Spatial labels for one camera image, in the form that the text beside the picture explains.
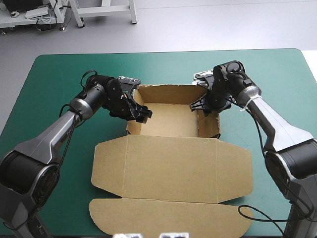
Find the cardboard box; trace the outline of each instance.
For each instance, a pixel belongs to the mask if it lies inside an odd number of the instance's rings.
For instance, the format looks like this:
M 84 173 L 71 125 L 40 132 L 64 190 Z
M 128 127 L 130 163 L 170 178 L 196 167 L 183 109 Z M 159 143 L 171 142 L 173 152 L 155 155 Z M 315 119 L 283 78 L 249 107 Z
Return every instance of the cardboard box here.
M 251 153 L 210 138 L 220 133 L 218 114 L 205 117 L 189 107 L 205 93 L 193 85 L 142 85 L 135 92 L 152 118 L 146 124 L 130 121 L 131 135 L 95 150 L 93 185 L 122 197 L 90 203 L 101 230 L 146 238 L 163 232 L 239 238 L 246 232 L 251 221 L 237 207 L 218 203 L 252 192 Z

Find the green mat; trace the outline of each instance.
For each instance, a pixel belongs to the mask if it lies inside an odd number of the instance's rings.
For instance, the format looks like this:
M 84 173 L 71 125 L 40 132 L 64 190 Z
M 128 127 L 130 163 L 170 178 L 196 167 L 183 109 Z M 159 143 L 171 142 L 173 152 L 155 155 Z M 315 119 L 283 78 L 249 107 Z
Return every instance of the green mat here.
M 139 78 L 143 84 L 191 84 L 195 72 L 231 60 L 244 64 L 247 74 L 262 89 L 264 100 L 291 124 L 317 135 L 317 84 L 296 49 L 45 55 L 36 58 L 25 81 L 0 137 L 0 155 L 53 123 L 60 107 L 81 90 L 80 78 L 91 68 L 99 74 Z M 221 113 L 220 123 L 220 139 L 251 150 L 254 166 L 253 193 L 226 204 L 249 204 L 275 219 L 287 218 L 290 204 L 265 170 L 252 118 L 232 107 Z M 99 142 L 124 136 L 125 128 L 125 121 L 111 118 L 108 111 L 100 109 L 75 130 L 59 184 L 40 212 L 53 235 L 103 234 L 91 220 L 88 204 L 93 198 L 115 196 L 91 185 L 94 148 Z M 10 233 L 0 226 L 0 234 Z M 279 232 L 272 224 L 253 222 L 247 235 Z

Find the cable tie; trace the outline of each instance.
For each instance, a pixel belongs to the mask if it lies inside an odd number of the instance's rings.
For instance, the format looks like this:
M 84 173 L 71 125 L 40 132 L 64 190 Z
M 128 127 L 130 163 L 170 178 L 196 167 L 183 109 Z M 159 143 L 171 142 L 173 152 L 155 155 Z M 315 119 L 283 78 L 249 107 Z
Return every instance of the cable tie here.
M 241 109 L 240 111 L 241 111 L 241 112 L 244 112 L 244 111 L 247 109 L 248 104 L 249 104 L 251 101 L 253 101 L 255 98 L 262 98 L 262 97 L 261 97 L 261 95 L 257 95 L 257 96 L 254 96 L 254 97 L 250 98 L 250 99 L 248 100 L 248 102 L 245 104 L 245 106 L 243 107 L 243 109 Z

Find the black cable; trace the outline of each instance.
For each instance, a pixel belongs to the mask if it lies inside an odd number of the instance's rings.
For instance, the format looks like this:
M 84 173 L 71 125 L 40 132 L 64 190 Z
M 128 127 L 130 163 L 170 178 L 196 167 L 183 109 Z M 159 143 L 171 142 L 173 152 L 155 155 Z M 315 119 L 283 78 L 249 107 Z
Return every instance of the black cable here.
M 253 218 L 253 217 L 249 217 L 247 215 L 245 215 L 244 213 L 241 212 L 241 208 L 243 207 L 248 207 L 248 208 L 251 208 L 259 213 L 261 213 L 263 216 L 265 216 L 268 220 L 265 220 L 265 219 L 258 219 L 258 218 Z M 238 207 L 238 212 L 241 216 L 243 216 L 244 218 L 247 218 L 249 220 L 252 220 L 252 221 L 257 221 L 257 222 L 271 222 L 273 223 L 278 229 L 279 231 L 281 232 L 282 236 L 285 237 L 284 235 L 284 232 L 282 230 L 282 228 L 277 224 L 277 222 L 287 222 L 288 220 L 273 220 L 271 217 L 269 217 L 267 214 L 265 214 L 264 212 L 260 211 L 259 209 L 253 207 L 253 206 L 250 206 L 250 205 L 241 205 Z
M 256 119 L 256 117 L 255 117 L 255 115 L 254 115 L 249 109 L 245 108 L 245 107 L 242 106 L 242 105 L 239 105 L 239 104 L 235 103 L 233 100 L 230 100 L 230 99 L 228 99 L 228 98 L 224 98 L 224 99 L 227 100 L 227 101 L 229 101 L 230 103 L 232 103 L 232 104 L 234 104 L 234 105 L 240 107 L 240 108 L 245 109 L 245 111 L 252 117 L 252 119 L 254 120 L 254 122 L 255 122 L 255 124 L 256 124 L 256 127 L 257 127 L 257 131 L 258 131 L 258 135 L 259 135 L 259 140 L 260 140 L 261 152 L 262 152 L 262 155 L 263 155 L 263 157 L 264 157 L 264 159 L 265 159 L 265 152 L 264 152 L 264 146 L 263 146 L 263 139 L 262 139 L 262 135 L 261 135 L 261 130 L 260 130 L 260 126 L 259 126 L 259 123 L 258 123 L 258 121 L 257 121 L 257 119 Z M 290 193 L 292 193 L 292 194 L 308 209 L 309 212 L 308 212 L 308 214 L 306 214 L 306 215 L 302 214 L 302 211 L 300 211 L 299 209 L 297 209 L 297 211 L 300 213 L 300 215 L 302 216 L 302 218 L 303 218 L 303 219 L 306 219 L 306 220 L 308 220 L 308 221 L 310 221 L 310 222 L 317 222 L 317 221 L 312 220 L 312 219 L 309 218 L 309 216 L 310 216 L 310 214 L 312 213 L 313 209 L 310 208 L 309 205 L 308 205 L 303 199 L 301 199 L 298 195 L 296 195 L 296 194 L 292 191 L 292 189 L 291 189 L 287 184 L 285 184 L 284 181 L 283 181 L 278 175 L 276 175 L 276 174 L 274 174 L 274 175 L 275 175 L 276 178 L 279 179 L 280 182 L 282 182 L 283 186 L 285 186 L 285 187 L 287 188 L 287 190 L 289 190 Z M 248 208 L 251 208 L 251 209 L 253 209 L 253 210 L 255 210 L 255 211 L 261 213 L 262 215 L 264 215 L 265 217 L 267 217 L 268 220 L 253 218 L 253 217 L 249 217 L 249 216 L 245 215 L 245 214 L 241 211 L 241 208 L 243 208 L 243 207 L 248 207 Z M 247 219 L 252 220 L 252 221 L 271 222 L 271 223 L 273 223 L 273 224 L 279 229 L 279 231 L 282 233 L 282 236 L 283 236 L 283 237 L 284 237 L 284 232 L 283 232 L 283 230 L 281 229 L 281 227 L 280 227 L 277 223 L 279 223 L 279 222 L 289 222 L 289 221 L 293 221 L 293 220 L 290 220 L 290 219 L 273 220 L 270 216 L 268 216 L 267 214 L 265 214 L 265 213 L 262 212 L 261 210 L 255 208 L 255 207 L 253 207 L 253 206 L 250 206 L 250 205 L 240 205 L 240 206 L 238 207 L 238 212 L 239 212 L 239 214 L 240 214 L 241 216 L 243 216 L 244 218 L 247 218 Z
M 37 30 L 39 30 L 39 31 L 49 31 L 49 30 L 52 30 L 52 29 L 56 28 L 56 26 L 57 26 L 57 15 L 56 15 L 56 13 L 55 13 L 56 5 L 57 5 L 57 0 L 55 0 L 55 5 L 54 5 L 54 7 L 53 7 L 53 12 L 54 12 L 54 15 L 55 15 L 55 24 L 54 24 L 54 27 L 52 27 L 52 24 L 50 24 L 47 29 L 39 28 L 39 26 L 40 26 L 40 25 L 38 24 L 39 20 L 37 20 L 37 21 L 36 21 L 36 24 L 35 24 L 35 27 L 36 27 Z
M 48 184 L 48 187 L 50 187 L 51 183 L 52 183 L 53 181 L 55 181 L 55 179 L 57 178 L 57 176 L 59 176 L 60 168 L 61 168 L 61 166 L 62 166 L 62 164 L 63 164 L 64 159 L 65 159 L 65 156 L 66 156 L 66 153 L 67 153 L 67 150 L 68 150 L 68 147 L 69 147 L 71 138 L 72 138 L 73 133 L 74 133 L 74 130 L 75 130 L 77 116 L 79 116 L 79 118 L 81 119 L 81 114 L 80 114 L 80 112 L 77 111 L 77 110 L 75 110 L 70 104 L 65 104 L 65 105 L 63 105 L 63 106 L 61 107 L 60 112 L 59 112 L 59 117 L 61 117 L 61 114 L 62 114 L 62 112 L 63 112 L 63 109 L 64 109 L 66 106 L 69 106 L 69 107 L 70 107 L 70 110 L 71 110 L 72 112 L 74 112 L 73 122 L 72 122 L 72 126 L 71 126 L 71 128 L 70 128 L 70 130 L 69 130 L 68 140 L 67 140 L 67 143 L 66 143 L 66 146 L 65 146 L 63 155 L 62 155 L 62 157 L 61 157 L 61 161 L 60 161 L 59 167 L 58 167 L 58 169 L 56 170 L 56 172 L 55 172 L 53 178 L 51 179 L 51 182 Z M 3 222 L 3 225 L 4 225 L 5 227 L 7 227 L 8 229 L 12 230 L 12 231 L 17 231 L 17 230 L 19 230 L 23 225 L 25 225 L 27 222 L 29 222 L 29 221 L 33 218 L 33 216 L 34 216 L 35 213 L 38 211 L 38 209 L 39 209 L 39 204 L 37 204 L 37 205 L 34 207 L 33 211 L 30 212 L 30 214 L 29 214 L 28 218 L 26 219 L 26 221 L 23 222 L 23 223 L 21 223 L 19 226 L 15 227 L 15 228 L 10 227 L 6 222 Z

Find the cardboard lid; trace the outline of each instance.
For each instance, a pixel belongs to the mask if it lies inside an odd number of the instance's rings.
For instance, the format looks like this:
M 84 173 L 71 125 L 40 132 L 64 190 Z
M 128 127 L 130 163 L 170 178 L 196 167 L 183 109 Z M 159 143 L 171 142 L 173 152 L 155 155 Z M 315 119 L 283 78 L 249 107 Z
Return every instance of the cardboard lid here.
M 96 146 L 92 183 L 124 198 L 220 203 L 252 192 L 252 158 L 217 139 L 128 135 Z
M 237 207 L 219 204 L 94 199 L 89 211 L 99 229 L 110 235 L 142 233 L 158 238 L 164 232 L 188 232 L 191 238 L 239 238 L 251 225 Z M 249 209 L 242 211 L 252 216 Z

